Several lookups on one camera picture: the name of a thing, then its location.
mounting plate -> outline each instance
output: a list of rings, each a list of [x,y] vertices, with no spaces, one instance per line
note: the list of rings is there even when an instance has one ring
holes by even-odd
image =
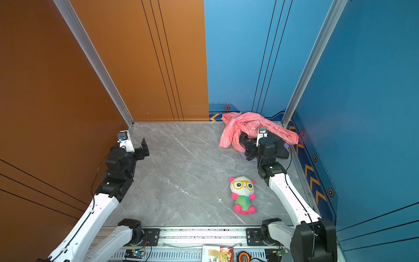
[[[279,246],[279,242],[267,245],[263,239],[260,228],[246,228],[246,237],[248,246]]]

gray marble surface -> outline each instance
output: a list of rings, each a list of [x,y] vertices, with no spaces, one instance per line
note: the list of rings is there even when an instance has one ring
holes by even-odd
[[[260,225],[268,218],[291,219],[281,201],[259,177],[256,162],[246,161],[232,146],[218,146],[224,123],[136,123],[134,146],[145,138],[150,156],[137,162],[134,183],[104,226],[116,226],[124,218],[145,226]],[[278,159],[286,168],[289,159]],[[292,164],[288,174],[307,201]],[[229,178],[255,180],[253,215],[234,212]]]

stuffed panda toy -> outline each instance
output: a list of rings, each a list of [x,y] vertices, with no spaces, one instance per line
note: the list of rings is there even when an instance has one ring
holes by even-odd
[[[256,208],[250,201],[256,199],[255,181],[245,176],[230,178],[231,198],[235,200],[234,211],[239,215],[252,215],[256,213]]]

pink garment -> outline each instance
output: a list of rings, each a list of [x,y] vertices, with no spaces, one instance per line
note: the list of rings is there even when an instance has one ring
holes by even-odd
[[[225,124],[220,140],[222,148],[228,148],[233,144],[237,151],[244,153],[246,149],[239,143],[241,133],[245,132],[249,138],[256,138],[259,127],[266,127],[268,131],[276,134],[290,145],[298,143],[298,135],[295,132],[280,127],[257,113],[231,112],[223,114],[221,120]]]

yellow glasses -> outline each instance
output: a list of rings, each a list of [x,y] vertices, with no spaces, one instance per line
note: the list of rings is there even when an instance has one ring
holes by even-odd
[[[249,190],[254,189],[254,186],[253,186],[252,182],[249,182],[249,181],[234,181],[233,182],[233,186],[234,186],[235,189],[242,189],[244,185],[246,185],[246,187]]]

